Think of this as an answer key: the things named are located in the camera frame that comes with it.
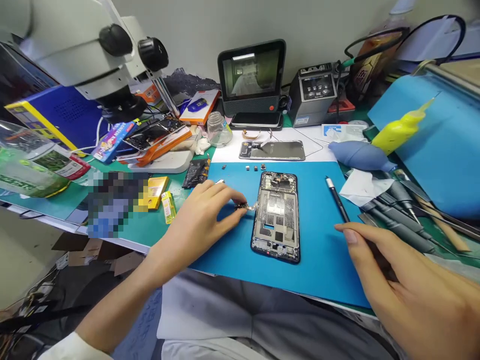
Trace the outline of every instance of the hand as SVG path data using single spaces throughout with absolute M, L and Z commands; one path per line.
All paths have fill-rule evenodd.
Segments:
M 166 234 L 151 247 L 143 262 L 153 274 L 153 286 L 158 287 L 185 269 L 223 235 L 239 223 L 247 213 L 237 209 L 221 221 L 220 210 L 230 201 L 246 203 L 243 194 L 224 183 L 207 180 L 193 189 L 171 223 Z
M 392 232 L 360 223 L 335 225 L 375 314 L 413 359 L 479 359 L 480 285 L 433 263 Z M 366 240 L 390 263 L 382 274 Z

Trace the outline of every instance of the small monitor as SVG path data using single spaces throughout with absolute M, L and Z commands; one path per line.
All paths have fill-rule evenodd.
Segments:
M 277 111 L 285 53 L 285 41 L 279 39 L 227 50 L 218 56 L 223 108 L 227 116 Z

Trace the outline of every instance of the black pen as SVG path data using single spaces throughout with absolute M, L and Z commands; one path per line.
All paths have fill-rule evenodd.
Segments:
M 346 223 L 350 222 L 349 216 L 347 215 L 347 212 L 345 211 L 344 205 L 342 204 L 342 201 L 340 200 L 340 196 L 337 193 L 337 190 L 335 189 L 334 182 L 332 179 L 330 179 L 328 176 L 325 176 L 326 184 L 328 185 L 328 188 L 330 189 L 331 194 L 333 195 L 333 199 L 336 202 L 336 206 L 338 207 L 338 210 L 340 210 L 341 217 L 343 218 L 343 221 Z

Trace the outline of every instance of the white wall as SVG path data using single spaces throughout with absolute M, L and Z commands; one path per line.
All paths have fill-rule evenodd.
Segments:
M 165 45 L 176 68 L 219 81 L 224 50 L 282 38 L 284 83 L 304 66 L 345 60 L 344 48 L 387 18 L 395 0 L 113 0 Z M 414 24 L 442 14 L 480 18 L 477 0 L 417 0 Z
M 36 220 L 21 220 L 0 207 L 0 309 L 24 295 L 63 254 L 52 251 L 62 234 Z

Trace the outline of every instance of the monitor screen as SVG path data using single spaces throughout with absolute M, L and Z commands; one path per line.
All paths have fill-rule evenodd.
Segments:
M 223 61 L 227 96 L 275 91 L 280 50 L 233 56 Z
M 285 53 L 281 39 L 220 53 L 223 102 L 280 96 Z

